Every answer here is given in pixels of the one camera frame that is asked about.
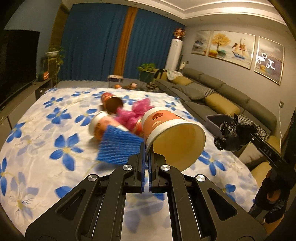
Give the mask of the blue foam net sleeve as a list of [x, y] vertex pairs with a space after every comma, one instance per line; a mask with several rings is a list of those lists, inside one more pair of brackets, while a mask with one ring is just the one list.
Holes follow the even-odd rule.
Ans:
[[97, 161], [125, 165], [130, 156], [140, 153], [144, 139], [114, 126], [107, 126], [98, 147]]

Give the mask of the red gold paper cup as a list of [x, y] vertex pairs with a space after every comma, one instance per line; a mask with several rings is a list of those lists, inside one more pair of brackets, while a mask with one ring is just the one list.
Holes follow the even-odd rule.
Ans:
[[110, 92], [105, 92], [101, 96], [103, 109], [109, 114], [116, 114], [118, 108], [123, 108], [123, 100]]

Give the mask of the tree and ship painting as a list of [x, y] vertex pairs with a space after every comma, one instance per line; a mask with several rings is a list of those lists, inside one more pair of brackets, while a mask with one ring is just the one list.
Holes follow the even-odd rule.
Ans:
[[231, 31], [213, 31], [208, 56], [251, 68], [255, 35]]

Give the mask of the plant on stand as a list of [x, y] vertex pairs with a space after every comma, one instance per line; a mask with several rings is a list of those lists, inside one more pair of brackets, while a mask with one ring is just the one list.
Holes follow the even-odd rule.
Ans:
[[48, 72], [48, 77], [51, 78], [53, 86], [59, 83], [59, 72], [64, 64], [65, 51], [62, 46], [50, 47], [42, 57], [42, 70]]

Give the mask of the dark grey trash bin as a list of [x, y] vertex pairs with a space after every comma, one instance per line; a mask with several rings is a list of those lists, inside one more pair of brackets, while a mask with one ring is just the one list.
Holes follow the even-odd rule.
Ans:
[[[210, 131], [210, 133], [213, 134], [215, 137], [222, 137], [220, 132], [220, 126], [222, 123], [227, 122], [231, 123], [233, 120], [233, 117], [227, 115], [227, 114], [215, 114], [215, 115], [208, 115], [206, 116], [206, 128]], [[244, 145], [240, 150], [232, 152], [236, 157], [239, 157], [244, 149], [246, 148], [246, 145]]]

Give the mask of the flower decoration on conditioner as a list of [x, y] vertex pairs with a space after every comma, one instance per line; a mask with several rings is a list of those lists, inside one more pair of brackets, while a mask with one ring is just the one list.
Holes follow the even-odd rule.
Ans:
[[173, 35], [175, 39], [182, 40], [186, 35], [186, 31], [182, 28], [177, 28], [174, 30]]

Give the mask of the orange white paper cup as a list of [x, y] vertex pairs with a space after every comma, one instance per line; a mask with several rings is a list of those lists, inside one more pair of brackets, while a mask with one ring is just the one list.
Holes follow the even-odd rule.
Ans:
[[145, 152], [153, 150], [180, 171], [196, 162], [206, 143], [205, 132], [197, 123], [164, 108], [152, 108], [144, 114], [142, 132]]

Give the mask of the potted green plant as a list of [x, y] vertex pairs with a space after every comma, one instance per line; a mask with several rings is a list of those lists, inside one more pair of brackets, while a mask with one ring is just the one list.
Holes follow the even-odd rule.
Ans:
[[139, 71], [139, 80], [141, 82], [150, 83], [154, 79], [156, 65], [154, 63], [144, 63], [137, 69]]

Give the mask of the grey sectional sofa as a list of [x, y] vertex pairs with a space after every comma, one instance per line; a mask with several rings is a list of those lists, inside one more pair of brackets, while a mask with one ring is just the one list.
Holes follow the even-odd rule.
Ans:
[[168, 72], [157, 70], [155, 83], [166, 94], [181, 101], [185, 109], [208, 130], [215, 122], [210, 116], [224, 114], [253, 121], [261, 128], [266, 141], [277, 151], [280, 140], [274, 135], [277, 127], [275, 115], [262, 104], [220, 79], [201, 71], [185, 68], [182, 76], [169, 80]]

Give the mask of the black plastic bag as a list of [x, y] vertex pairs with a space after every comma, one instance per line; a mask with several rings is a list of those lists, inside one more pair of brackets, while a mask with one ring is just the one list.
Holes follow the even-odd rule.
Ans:
[[231, 123], [222, 123], [220, 132], [222, 137], [214, 139], [216, 148], [235, 152], [251, 141], [251, 135], [257, 133], [257, 127], [251, 120], [241, 120], [237, 114], [234, 114]]

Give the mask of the mustard cushion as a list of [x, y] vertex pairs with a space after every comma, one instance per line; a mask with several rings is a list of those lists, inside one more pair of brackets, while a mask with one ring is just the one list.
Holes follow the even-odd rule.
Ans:
[[205, 104], [217, 114], [227, 114], [231, 117], [234, 117], [234, 114], [240, 114], [239, 107], [217, 93], [206, 97]]
[[175, 85], [185, 85], [185, 86], [193, 83], [191, 79], [184, 76], [178, 76], [177, 78], [173, 79], [171, 82]]

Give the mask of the apple print paper cup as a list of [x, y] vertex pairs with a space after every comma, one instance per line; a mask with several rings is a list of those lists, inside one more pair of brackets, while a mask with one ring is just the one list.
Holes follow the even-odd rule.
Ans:
[[92, 118], [89, 124], [89, 133], [98, 141], [101, 141], [108, 126], [113, 126], [122, 131], [128, 131], [126, 127], [112, 118], [106, 111], [100, 111]]

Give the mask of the left small painting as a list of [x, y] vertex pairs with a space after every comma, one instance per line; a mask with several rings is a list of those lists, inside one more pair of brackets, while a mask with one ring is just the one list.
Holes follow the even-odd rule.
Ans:
[[196, 31], [191, 53], [205, 56], [207, 53], [211, 31]]

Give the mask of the floral blue white tablecloth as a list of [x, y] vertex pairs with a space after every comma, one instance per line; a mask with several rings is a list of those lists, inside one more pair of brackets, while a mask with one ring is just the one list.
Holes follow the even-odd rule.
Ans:
[[[1, 205], [24, 236], [27, 227], [87, 175], [111, 174], [114, 166], [97, 160], [99, 143], [88, 125], [100, 110], [101, 96], [114, 93], [131, 110], [138, 100], [166, 108], [203, 128], [206, 144], [185, 175], [208, 177], [233, 201], [249, 211], [258, 191], [256, 180], [233, 153], [218, 151], [212, 134], [183, 105], [165, 93], [55, 88], [48, 90], [17, 121], [1, 148]], [[128, 194], [121, 240], [172, 240], [166, 194]]]

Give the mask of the pink plastic bag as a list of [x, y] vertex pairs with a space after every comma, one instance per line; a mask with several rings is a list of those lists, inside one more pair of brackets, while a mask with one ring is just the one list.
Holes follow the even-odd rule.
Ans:
[[132, 132], [135, 129], [137, 122], [152, 108], [154, 108], [154, 106], [151, 105], [149, 98], [137, 100], [132, 104], [131, 110], [117, 108], [117, 114], [113, 119]]

